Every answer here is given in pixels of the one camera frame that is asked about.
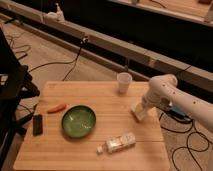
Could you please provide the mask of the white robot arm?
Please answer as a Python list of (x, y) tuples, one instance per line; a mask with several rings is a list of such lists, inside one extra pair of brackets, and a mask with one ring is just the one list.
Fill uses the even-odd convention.
[(179, 90), (177, 83), (173, 74), (152, 77), (142, 96), (142, 106), (149, 110), (166, 99), (213, 133), (213, 104)]

